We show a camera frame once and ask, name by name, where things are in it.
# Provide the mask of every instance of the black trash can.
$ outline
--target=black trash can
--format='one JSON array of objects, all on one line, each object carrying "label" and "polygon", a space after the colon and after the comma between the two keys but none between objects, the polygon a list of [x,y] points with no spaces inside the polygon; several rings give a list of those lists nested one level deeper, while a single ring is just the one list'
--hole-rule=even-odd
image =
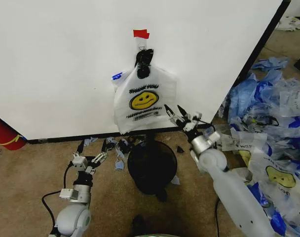
[{"label": "black trash can", "polygon": [[177,171],[174,152],[166,144],[148,140],[136,145],[128,157],[128,170],[137,188],[165,201],[165,186]]}]

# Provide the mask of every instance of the floor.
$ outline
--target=floor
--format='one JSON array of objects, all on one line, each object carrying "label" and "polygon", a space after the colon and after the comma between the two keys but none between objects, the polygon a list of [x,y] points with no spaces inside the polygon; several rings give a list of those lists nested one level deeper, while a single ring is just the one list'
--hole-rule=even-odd
[{"label": "floor", "polygon": [[[259,58],[288,56],[290,62],[283,70],[285,78],[296,77],[300,72],[293,64],[300,58],[300,31],[275,31]],[[259,78],[264,74],[256,71]],[[98,168],[92,188],[92,222],[85,237],[127,237],[131,221],[142,214],[147,228],[153,233],[183,237],[213,237],[216,235],[214,206],[217,196],[208,174],[200,174],[189,155],[189,145],[181,132],[157,134],[156,139],[166,143],[176,153],[181,146],[186,152],[177,155],[180,185],[167,187],[168,201],[159,202],[155,196],[139,192],[127,167],[115,171],[115,151]],[[84,155],[96,155],[102,139],[84,149]],[[41,204],[41,197],[61,189],[63,172],[72,159],[79,141],[26,145],[18,151],[2,149],[0,156],[0,237],[47,236],[51,229],[49,214]],[[226,153],[229,167],[241,167],[243,161]],[[70,170],[67,186],[76,178]],[[68,203],[57,195],[47,198],[47,203],[57,216]],[[224,207],[219,206],[221,237],[242,237]]]}]

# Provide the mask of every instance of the yellow smiley face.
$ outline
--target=yellow smiley face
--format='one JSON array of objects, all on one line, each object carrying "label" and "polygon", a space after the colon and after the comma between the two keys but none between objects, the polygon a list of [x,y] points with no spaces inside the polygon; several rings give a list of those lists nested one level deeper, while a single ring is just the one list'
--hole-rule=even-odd
[{"label": "yellow smiley face", "polygon": [[131,99],[129,106],[133,110],[144,110],[154,105],[159,96],[154,91],[146,90]]},{"label": "yellow smiley face", "polygon": [[273,166],[266,167],[268,178],[272,182],[277,182],[285,188],[293,188],[296,185],[296,181],[292,174],[279,171]]}]

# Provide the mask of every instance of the white wall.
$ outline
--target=white wall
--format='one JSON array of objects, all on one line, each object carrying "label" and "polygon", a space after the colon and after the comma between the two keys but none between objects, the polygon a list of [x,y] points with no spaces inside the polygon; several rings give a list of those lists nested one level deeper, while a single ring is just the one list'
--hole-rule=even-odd
[{"label": "white wall", "polygon": [[292,0],[284,16],[300,16],[300,0]]},{"label": "white wall", "polygon": [[177,103],[210,122],[280,3],[0,1],[0,118],[27,139],[118,132],[111,76],[135,63],[133,29],[148,29]]}]

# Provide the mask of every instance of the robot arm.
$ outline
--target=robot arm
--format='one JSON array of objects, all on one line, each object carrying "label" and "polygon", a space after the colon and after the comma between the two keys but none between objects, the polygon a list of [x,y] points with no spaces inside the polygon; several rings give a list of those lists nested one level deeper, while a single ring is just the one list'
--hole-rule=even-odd
[{"label": "robot arm", "polygon": [[73,154],[73,166],[78,171],[73,189],[62,189],[60,197],[69,200],[70,204],[58,214],[55,234],[50,237],[81,237],[91,222],[89,210],[91,187],[95,169],[106,159],[107,154],[101,152],[96,157],[82,157],[78,152]]},{"label": "robot arm", "polygon": [[200,172],[208,172],[214,189],[235,225],[248,237],[272,237],[274,230],[263,208],[247,186],[227,167],[225,155],[211,146],[220,138],[216,131],[208,138],[197,130],[201,114],[191,117],[178,106],[182,117],[165,105],[170,120],[183,128],[191,144],[191,156]]}]

